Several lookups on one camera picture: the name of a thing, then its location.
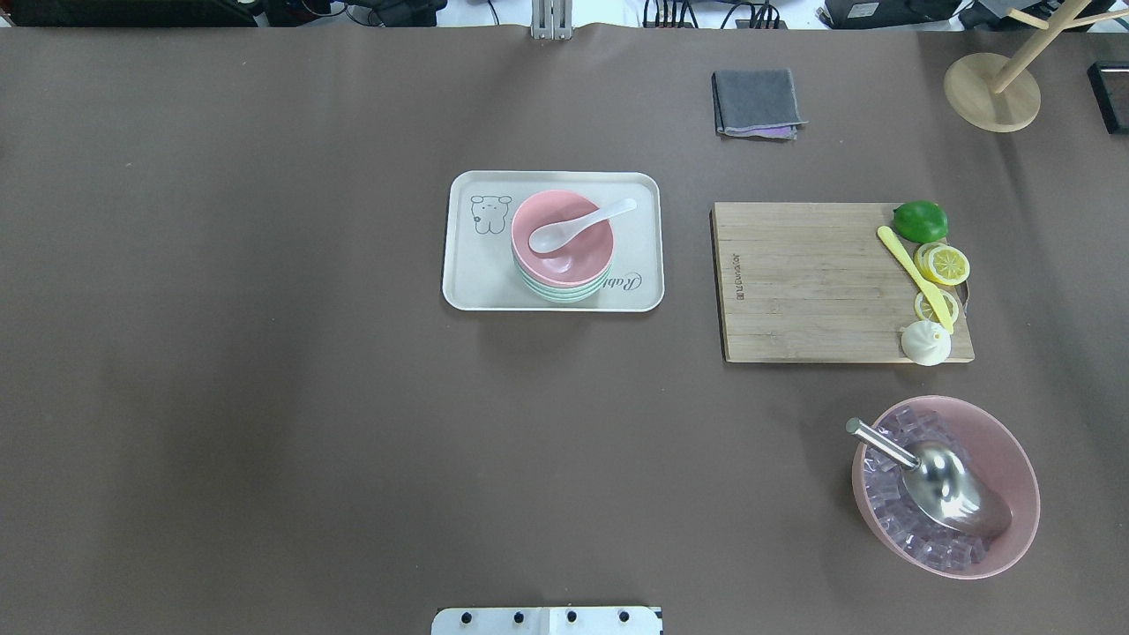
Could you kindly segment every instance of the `white metal plate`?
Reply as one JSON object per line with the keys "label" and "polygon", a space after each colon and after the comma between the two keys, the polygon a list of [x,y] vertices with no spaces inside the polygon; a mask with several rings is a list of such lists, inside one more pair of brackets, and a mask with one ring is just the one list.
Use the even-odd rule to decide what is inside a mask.
{"label": "white metal plate", "polygon": [[449,608],[431,635],[662,635],[658,607]]}
{"label": "white metal plate", "polygon": [[[514,264],[509,221],[525,199],[543,190],[571,190],[598,206],[624,198],[639,203],[610,220],[615,254],[604,287],[574,304],[541,298]],[[644,312],[663,299],[664,285],[658,185],[646,174],[473,171],[450,185],[443,296],[455,308]]]}

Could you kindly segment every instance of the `ice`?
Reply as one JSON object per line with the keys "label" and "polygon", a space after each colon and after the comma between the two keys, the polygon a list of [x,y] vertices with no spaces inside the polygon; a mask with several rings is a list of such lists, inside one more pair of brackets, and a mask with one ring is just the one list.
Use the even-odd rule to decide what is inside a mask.
{"label": "ice", "polygon": [[[968,452],[933,410],[918,412],[902,407],[875,427],[903,446],[939,441],[968,463]],[[983,560],[991,541],[948,529],[925,515],[905,492],[896,463],[873,447],[864,455],[863,480],[878,527],[911,558],[937,571],[963,571]]]}

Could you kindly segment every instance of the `green lime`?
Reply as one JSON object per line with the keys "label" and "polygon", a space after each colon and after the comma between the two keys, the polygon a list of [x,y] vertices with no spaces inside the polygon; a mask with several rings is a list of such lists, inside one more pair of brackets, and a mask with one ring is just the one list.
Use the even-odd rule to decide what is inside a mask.
{"label": "green lime", "polygon": [[894,210],[894,230],[914,243],[931,243],[948,235],[948,217],[933,201],[910,201]]}

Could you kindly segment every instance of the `large pink bowl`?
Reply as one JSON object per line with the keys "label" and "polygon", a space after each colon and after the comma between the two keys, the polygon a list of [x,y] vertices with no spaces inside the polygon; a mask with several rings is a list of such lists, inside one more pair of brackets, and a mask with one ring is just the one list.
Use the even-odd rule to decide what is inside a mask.
{"label": "large pink bowl", "polygon": [[549,253],[530,249],[530,234],[550,223],[571,220],[597,208],[594,202],[568,190],[545,190],[525,199],[514,212],[510,229],[510,244],[518,266],[534,280],[551,287],[572,288],[595,280],[612,263],[615,238],[611,223],[597,223]]}
{"label": "large pink bowl", "polygon": [[1035,470],[1032,469],[1031,461],[1027,460],[1027,454],[1019,446],[1019,442],[996,417],[966,401],[952,397],[928,395],[907,399],[894,405],[882,417],[878,417],[875,427],[881,428],[882,421],[903,406],[911,406],[916,410],[935,410],[948,424],[949,433],[968,450],[969,467],[972,471],[988,487],[999,493],[1012,507],[1012,527],[992,541],[983,560],[970,565],[964,571],[937,571],[914,560],[909,554],[899,549],[885,531],[878,527],[878,519],[874,515],[866,498],[866,488],[863,482],[863,455],[866,452],[866,445],[860,443],[858,451],[855,452],[851,481],[855,486],[855,502],[870,531],[902,559],[911,562],[929,573],[945,577],[979,580],[996,575],[1019,562],[1019,558],[1027,553],[1027,548],[1035,539],[1040,513],[1039,482],[1035,480]]}

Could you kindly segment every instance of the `round wooden base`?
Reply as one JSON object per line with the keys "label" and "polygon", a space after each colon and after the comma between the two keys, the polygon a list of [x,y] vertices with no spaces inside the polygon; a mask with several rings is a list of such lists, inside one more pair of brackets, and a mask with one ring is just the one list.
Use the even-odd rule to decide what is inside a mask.
{"label": "round wooden base", "polygon": [[989,84],[1007,63],[996,53],[973,53],[953,62],[945,72],[945,96],[953,110],[977,128],[1015,132],[1039,114],[1039,84],[1024,70],[998,95]]}

